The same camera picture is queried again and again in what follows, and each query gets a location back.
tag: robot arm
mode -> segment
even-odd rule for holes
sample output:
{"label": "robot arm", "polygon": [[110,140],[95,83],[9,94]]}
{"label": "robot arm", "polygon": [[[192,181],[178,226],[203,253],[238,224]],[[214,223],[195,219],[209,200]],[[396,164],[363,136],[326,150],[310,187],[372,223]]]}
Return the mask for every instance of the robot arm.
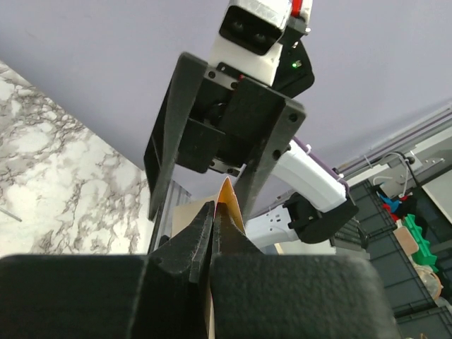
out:
{"label": "robot arm", "polygon": [[278,160],[273,175],[307,199],[315,209],[326,213],[346,202],[346,188],[309,157],[295,141]]}
{"label": "robot arm", "polygon": [[238,177],[244,222],[267,178],[280,177],[299,193],[282,208],[305,242],[328,239],[353,216],[342,183],[291,141],[305,118],[293,98],[314,83],[302,44],[311,7],[312,0],[230,0],[208,60],[180,56],[144,157],[151,220],[175,165]]}

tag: white marble surface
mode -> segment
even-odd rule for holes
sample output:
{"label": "white marble surface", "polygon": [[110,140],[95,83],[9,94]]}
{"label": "white marble surface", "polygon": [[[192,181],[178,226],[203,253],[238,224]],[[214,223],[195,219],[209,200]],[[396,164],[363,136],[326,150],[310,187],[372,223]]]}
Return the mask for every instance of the white marble surface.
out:
{"label": "white marble surface", "polygon": [[145,253],[143,171],[0,62],[0,256]]}

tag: black storage bin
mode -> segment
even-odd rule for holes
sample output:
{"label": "black storage bin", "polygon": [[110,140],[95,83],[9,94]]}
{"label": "black storage bin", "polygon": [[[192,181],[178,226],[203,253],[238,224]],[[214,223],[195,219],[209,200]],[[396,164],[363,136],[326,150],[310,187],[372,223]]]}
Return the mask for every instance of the black storage bin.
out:
{"label": "black storage bin", "polygon": [[436,307],[393,232],[371,238],[367,252],[396,318]]}
{"label": "black storage bin", "polygon": [[389,212],[382,207],[383,201],[371,190],[369,181],[366,180],[357,186],[353,186],[350,189],[350,195],[359,208],[356,218],[359,220],[362,229],[370,237],[397,228]]}
{"label": "black storage bin", "polygon": [[406,316],[397,319],[397,323],[404,338],[452,338],[452,315],[447,307]]}

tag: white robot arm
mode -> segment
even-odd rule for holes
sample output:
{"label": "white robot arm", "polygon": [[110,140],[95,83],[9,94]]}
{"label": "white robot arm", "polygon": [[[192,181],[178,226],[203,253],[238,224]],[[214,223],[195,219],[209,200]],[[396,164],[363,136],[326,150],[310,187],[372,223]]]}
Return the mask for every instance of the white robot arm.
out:
{"label": "white robot arm", "polygon": [[347,200],[344,184],[327,173],[295,141],[278,160],[273,175],[289,184],[321,212],[333,210]]}

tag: purple cable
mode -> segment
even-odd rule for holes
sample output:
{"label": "purple cable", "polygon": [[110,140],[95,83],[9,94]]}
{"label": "purple cable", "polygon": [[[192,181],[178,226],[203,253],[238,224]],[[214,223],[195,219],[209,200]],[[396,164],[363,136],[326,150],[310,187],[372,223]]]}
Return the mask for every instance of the purple cable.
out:
{"label": "purple cable", "polygon": [[313,160],[315,161],[320,167],[322,167],[329,175],[331,175],[336,181],[340,182],[344,187],[346,192],[348,193],[350,190],[350,187],[348,186],[347,182],[339,177],[330,167],[328,167],[324,162],[322,162],[320,159],[318,159],[312,152],[309,152],[309,148],[304,145],[297,137],[293,138],[293,141]]}

